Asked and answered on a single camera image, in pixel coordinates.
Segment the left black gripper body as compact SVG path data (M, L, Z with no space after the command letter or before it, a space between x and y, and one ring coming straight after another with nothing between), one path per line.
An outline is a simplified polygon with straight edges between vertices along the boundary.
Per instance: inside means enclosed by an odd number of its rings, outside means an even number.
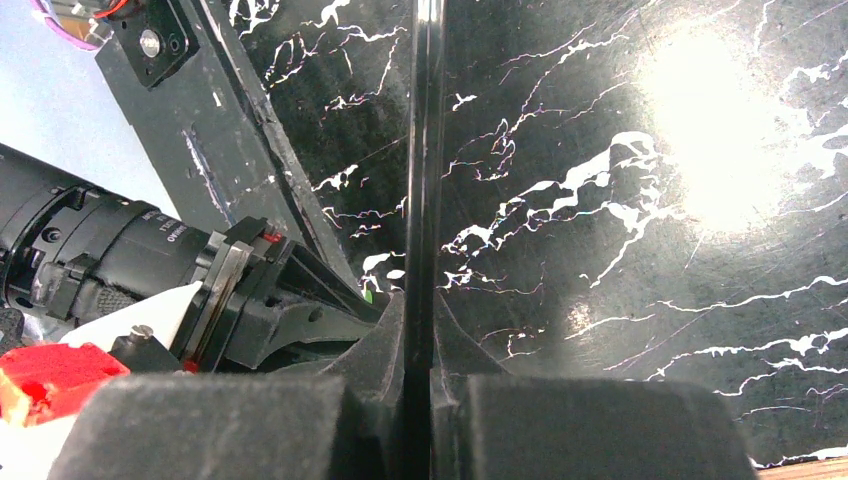
M371 304L264 219L210 235L200 288L172 341L189 371L279 371L327 362L371 330Z

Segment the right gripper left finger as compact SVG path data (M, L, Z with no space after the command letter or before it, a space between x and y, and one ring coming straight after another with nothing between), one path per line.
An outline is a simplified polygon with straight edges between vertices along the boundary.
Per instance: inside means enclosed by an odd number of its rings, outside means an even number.
M368 424L392 424L404 379L405 294L390 295L376 326L324 368L343 378L361 403Z

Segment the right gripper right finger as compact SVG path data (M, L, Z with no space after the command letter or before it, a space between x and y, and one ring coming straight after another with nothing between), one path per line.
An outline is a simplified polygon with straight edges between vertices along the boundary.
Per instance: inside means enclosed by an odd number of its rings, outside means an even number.
M435 410L470 407L493 385L510 381L510 372L459 325L440 294L434 297L433 327L430 391Z

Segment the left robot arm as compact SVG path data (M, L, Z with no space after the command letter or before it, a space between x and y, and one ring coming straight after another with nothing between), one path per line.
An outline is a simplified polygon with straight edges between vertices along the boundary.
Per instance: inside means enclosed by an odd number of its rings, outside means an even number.
M1 298L83 326L198 283L168 347L204 372L258 369L292 345L325 354L380 309L266 219L204 232L9 146L1 149Z

